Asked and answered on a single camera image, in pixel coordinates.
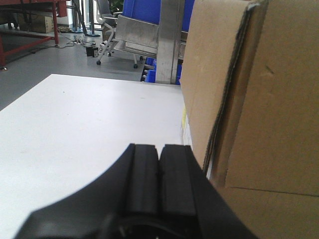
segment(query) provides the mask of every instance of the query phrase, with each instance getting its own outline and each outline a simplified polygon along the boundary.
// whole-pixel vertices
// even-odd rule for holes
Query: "blue storage box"
[[[158,24],[160,0],[124,0],[122,15]]]
[[[175,84],[177,84],[177,85],[180,85],[179,80],[180,80],[180,77],[181,77],[181,68],[182,68],[181,65],[177,66],[177,75],[176,75],[176,82],[175,82]]]
[[[145,64],[152,66],[154,62],[154,58],[147,57]]]
[[[185,0],[183,31],[189,30],[190,17],[195,0]],[[154,24],[160,22],[160,0],[124,0],[123,16]]]
[[[156,71],[149,70],[148,75],[146,76],[145,82],[155,83]]]

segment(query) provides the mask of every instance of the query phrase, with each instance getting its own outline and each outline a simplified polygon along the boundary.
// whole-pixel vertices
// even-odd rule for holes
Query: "small black device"
[[[87,46],[86,47],[86,55],[87,56],[93,56],[93,57],[98,57],[98,47],[92,47],[92,46]]]

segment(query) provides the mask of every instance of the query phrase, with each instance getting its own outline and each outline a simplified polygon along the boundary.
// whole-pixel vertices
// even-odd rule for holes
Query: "brown cardboard box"
[[[319,238],[318,19],[313,0],[195,1],[181,78],[194,154],[260,238]]]
[[[32,23],[28,29],[27,24],[24,21],[23,14],[18,14],[18,22],[21,31],[32,31],[40,33],[49,33],[54,31],[52,17],[32,14],[31,19]]]

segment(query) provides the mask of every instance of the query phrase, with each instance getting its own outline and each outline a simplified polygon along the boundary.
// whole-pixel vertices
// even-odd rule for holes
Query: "white tabletop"
[[[0,238],[81,189],[129,143],[181,144],[179,86],[51,75],[0,111]]]

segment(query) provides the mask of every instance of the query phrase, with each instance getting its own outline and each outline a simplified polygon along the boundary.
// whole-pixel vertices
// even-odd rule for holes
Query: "concrete floor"
[[[1,31],[8,31],[5,25]],[[99,46],[102,37],[85,37],[83,34],[61,33],[60,47],[70,39],[82,37],[84,41],[95,41]],[[3,36],[5,51],[34,41],[34,38]],[[102,58],[102,64],[96,64],[97,58],[87,57],[83,45],[74,45],[63,49],[45,48],[54,46],[54,41],[35,46],[26,51],[7,57],[8,71],[0,72],[0,111],[40,83],[51,74],[98,77],[128,81],[140,81],[144,62],[138,61],[139,67],[133,68],[133,55],[116,51],[111,57]]]

